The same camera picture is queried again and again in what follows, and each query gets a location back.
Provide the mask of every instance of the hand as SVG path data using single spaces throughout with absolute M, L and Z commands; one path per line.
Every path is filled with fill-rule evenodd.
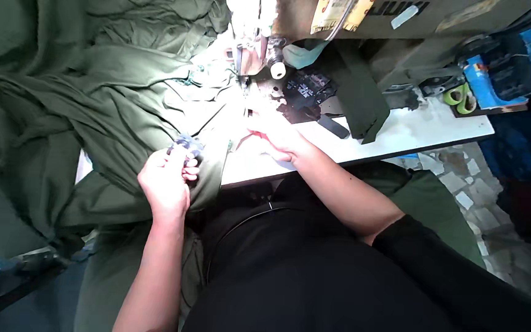
M 143 169 L 138 180 L 149 200 L 153 220 L 183 221 L 190 206 L 190 191 L 185 180 L 198 178 L 198 161 L 190 159 L 183 166 L 186 150 L 176 146 L 167 154 L 167 149 L 154 152 Z
M 247 129 L 269 143 L 266 152 L 277 161 L 295 162 L 310 144 L 278 111 L 261 111 L 247 120 Z

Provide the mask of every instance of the forearm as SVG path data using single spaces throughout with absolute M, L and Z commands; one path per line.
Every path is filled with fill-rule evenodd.
M 378 190 L 351 175 L 305 140 L 293 164 L 325 206 L 360 236 L 373 237 L 403 216 Z
M 177 328 L 182 246 L 183 219 L 153 221 L 139 271 L 114 323 L 114 332 Z

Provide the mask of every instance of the black sleeve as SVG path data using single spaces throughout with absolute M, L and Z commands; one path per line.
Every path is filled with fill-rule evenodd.
M 406 215 L 375 249 L 397 263 L 454 322 L 473 331 L 531 331 L 531 298 L 465 259 Z

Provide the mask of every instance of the person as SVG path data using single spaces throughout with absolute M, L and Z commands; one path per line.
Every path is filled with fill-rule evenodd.
M 248 129 L 316 199 L 299 194 L 208 222 L 207 285 L 184 331 L 531 330 L 530 298 L 443 244 L 284 117 L 263 113 Z M 188 183 L 198 174 L 185 157 L 158 151 L 138 176 L 153 222 L 115 332 L 178 326 Z

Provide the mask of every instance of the black shirt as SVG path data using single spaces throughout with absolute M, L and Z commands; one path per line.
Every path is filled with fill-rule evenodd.
M 209 284 L 188 315 L 186 332 L 531 327 L 530 299 L 408 216 L 373 247 L 317 208 L 274 207 L 240 220 L 217 244 L 207 243 Z M 508 308 L 497 313 L 495 303 Z M 480 312 L 483 306 L 490 306 L 488 314 Z M 524 319 L 509 318 L 514 311 Z

